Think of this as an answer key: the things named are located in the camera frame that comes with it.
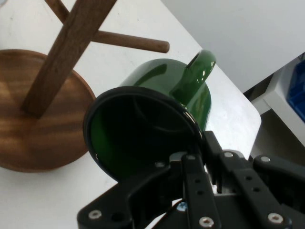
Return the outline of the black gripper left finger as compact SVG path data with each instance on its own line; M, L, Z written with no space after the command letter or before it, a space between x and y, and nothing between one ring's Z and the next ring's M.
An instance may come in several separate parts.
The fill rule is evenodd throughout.
M157 162L119 182L81 209L77 222L80 229L143 229L164 213L170 228L222 227L199 154Z

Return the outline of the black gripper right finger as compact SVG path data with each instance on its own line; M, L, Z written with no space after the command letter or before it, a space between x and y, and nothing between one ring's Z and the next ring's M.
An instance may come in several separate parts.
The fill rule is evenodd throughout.
M277 156L246 160L222 150L214 133L203 133L203 160L219 194L234 197L245 226L305 227L305 168Z

